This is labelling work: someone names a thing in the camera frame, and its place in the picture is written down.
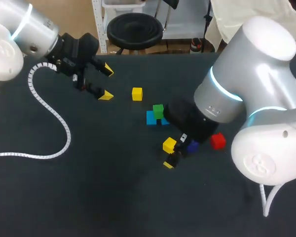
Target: stool seat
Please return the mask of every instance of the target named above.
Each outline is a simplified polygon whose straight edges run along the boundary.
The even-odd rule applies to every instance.
[[[159,43],[162,24],[144,13],[126,13],[115,17],[107,27],[109,41],[129,50],[144,50]]]

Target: green cube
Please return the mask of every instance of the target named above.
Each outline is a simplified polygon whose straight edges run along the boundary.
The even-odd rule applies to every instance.
[[[163,105],[153,106],[153,116],[155,119],[163,119]]]

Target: white cable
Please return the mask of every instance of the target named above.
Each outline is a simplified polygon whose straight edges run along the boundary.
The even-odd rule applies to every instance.
[[[29,88],[31,90],[31,93],[33,94],[33,96],[45,107],[47,108],[58,120],[59,122],[61,122],[61,124],[63,125],[66,134],[67,134],[67,142],[65,144],[65,146],[63,147],[62,150],[60,150],[59,152],[53,154],[53,155],[48,155],[48,156],[38,156],[38,155],[30,155],[30,154],[26,154],[26,153],[15,153],[15,152],[4,152],[4,153],[0,153],[0,157],[6,157],[6,156],[15,156],[15,157],[28,157],[28,158],[34,158],[34,159],[52,159],[55,157],[60,156],[61,154],[63,154],[69,147],[70,145],[70,141],[71,141],[71,134],[70,134],[70,130],[68,125],[66,124],[66,122],[63,120],[63,118],[56,112],[54,111],[35,91],[34,87],[33,87],[33,74],[36,72],[37,69],[41,68],[41,67],[49,67],[50,69],[56,71],[57,68],[55,65],[50,64],[50,63],[38,63],[37,65],[35,65],[34,67],[32,67],[32,69],[30,70],[29,73],[29,77],[28,77],[28,84],[29,84]]]
[[[262,199],[263,215],[265,217],[268,216],[268,213],[270,211],[270,207],[271,207],[271,204],[272,204],[272,201],[273,201],[275,195],[277,194],[277,192],[280,190],[280,188],[284,184],[275,185],[272,188],[272,190],[271,190],[269,196],[267,197],[267,199],[265,197],[264,185],[263,184],[260,184],[260,193],[261,193],[261,199]]]

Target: yellow cube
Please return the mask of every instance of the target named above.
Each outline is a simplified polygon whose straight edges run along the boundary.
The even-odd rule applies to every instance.
[[[169,137],[162,145],[162,149],[169,154],[174,152],[174,146],[176,145],[177,141]]]
[[[141,87],[134,87],[132,91],[133,101],[143,100],[143,89]]]

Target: white cloth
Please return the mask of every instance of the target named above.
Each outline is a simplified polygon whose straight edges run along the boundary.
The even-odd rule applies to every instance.
[[[212,0],[214,17],[205,38],[217,51],[229,43],[241,25],[253,16],[265,16],[285,27],[296,41],[296,11],[288,0]]]

